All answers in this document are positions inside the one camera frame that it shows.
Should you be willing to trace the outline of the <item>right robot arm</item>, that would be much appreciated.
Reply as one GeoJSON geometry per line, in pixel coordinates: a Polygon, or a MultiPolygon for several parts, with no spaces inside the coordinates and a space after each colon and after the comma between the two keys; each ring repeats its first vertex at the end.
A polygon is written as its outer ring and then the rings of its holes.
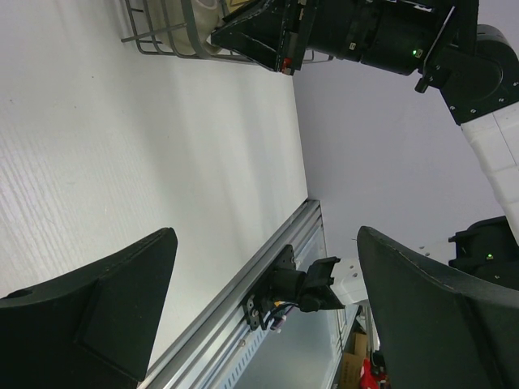
{"type": "Polygon", "coordinates": [[[518,56],[478,1],[254,1],[214,45],[294,77],[328,252],[364,225],[426,249],[479,216],[518,229],[518,56]]]}

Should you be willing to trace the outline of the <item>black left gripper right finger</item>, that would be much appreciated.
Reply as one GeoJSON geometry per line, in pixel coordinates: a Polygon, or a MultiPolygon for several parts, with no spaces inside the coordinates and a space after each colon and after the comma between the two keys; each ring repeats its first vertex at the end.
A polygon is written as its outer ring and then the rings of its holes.
{"type": "Polygon", "coordinates": [[[516,388],[518,292],[403,246],[372,227],[358,258],[394,388],[516,388]]]}

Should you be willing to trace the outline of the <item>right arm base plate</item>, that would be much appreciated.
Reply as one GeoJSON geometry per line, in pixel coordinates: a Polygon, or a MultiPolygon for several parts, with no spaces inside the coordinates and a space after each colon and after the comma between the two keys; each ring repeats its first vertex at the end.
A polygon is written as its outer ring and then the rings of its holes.
{"type": "Polygon", "coordinates": [[[295,303],[304,278],[296,268],[293,246],[285,245],[242,300],[248,327],[266,330],[267,314],[275,309],[275,303],[295,303]]]}

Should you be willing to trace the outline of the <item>grey wire dish rack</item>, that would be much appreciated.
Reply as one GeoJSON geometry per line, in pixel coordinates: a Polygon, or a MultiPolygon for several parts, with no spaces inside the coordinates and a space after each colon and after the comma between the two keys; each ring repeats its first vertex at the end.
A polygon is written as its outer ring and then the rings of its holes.
{"type": "Polygon", "coordinates": [[[292,75],[315,61],[317,1],[128,1],[145,55],[254,64],[292,75]]]}

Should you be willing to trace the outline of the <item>grey-brown stoneware cup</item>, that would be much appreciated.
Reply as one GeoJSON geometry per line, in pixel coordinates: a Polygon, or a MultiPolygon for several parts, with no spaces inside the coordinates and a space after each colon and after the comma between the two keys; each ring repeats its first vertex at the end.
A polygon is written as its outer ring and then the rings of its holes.
{"type": "MultiPolygon", "coordinates": [[[[209,54],[219,54],[221,48],[210,42],[212,32],[221,25],[223,14],[218,1],[190,1],[193,11],[195,31],[202,48],[209,54]]],[[[148,1],[152,30],[157,38],[170,49],[176,49],[185,56],[195,55],[195,49],[188,36],[187,25],[181,1],[148,1]]]]}

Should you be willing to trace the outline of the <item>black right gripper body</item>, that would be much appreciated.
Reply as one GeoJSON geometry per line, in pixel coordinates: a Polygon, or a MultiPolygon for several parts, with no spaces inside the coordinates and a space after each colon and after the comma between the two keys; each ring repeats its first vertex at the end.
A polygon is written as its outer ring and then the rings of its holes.
{"type": "Polygon", "coordinates": [[[447,1],[286,1],[275,70],[292,75],[308,50],[399,75],[425,65],[452,10],[447,1]]]}

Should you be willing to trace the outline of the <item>yellow ceramic mug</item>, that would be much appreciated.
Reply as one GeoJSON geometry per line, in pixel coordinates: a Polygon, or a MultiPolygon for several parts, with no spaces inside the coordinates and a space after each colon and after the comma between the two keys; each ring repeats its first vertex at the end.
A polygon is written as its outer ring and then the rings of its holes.
{"type": "Polygon", "coordinates": [[[251,2],[251,0],[228,0],[226,3],[230,10],[235,10],[249,2],[251,2]]]}

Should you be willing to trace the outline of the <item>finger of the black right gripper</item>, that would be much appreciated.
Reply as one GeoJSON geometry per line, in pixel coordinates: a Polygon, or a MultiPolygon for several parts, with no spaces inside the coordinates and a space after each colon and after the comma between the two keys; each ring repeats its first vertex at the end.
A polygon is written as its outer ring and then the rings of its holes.
{"type": "Polygon", "coordinates": [[[211,35],[211,42],[234,51],[262,67],[281,72],[278,53],[283,7],[254,8],[229,16],[211,35]]]}

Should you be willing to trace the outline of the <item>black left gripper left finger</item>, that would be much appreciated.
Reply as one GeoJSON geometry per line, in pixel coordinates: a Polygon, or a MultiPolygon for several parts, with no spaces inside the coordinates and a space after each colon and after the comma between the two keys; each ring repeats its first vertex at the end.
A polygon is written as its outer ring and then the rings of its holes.
{"type": "Polygon", "coordinates": [[[163,228],[1,300],[3,388],[136,388],[145,379],[178,239],[163,228]]]}

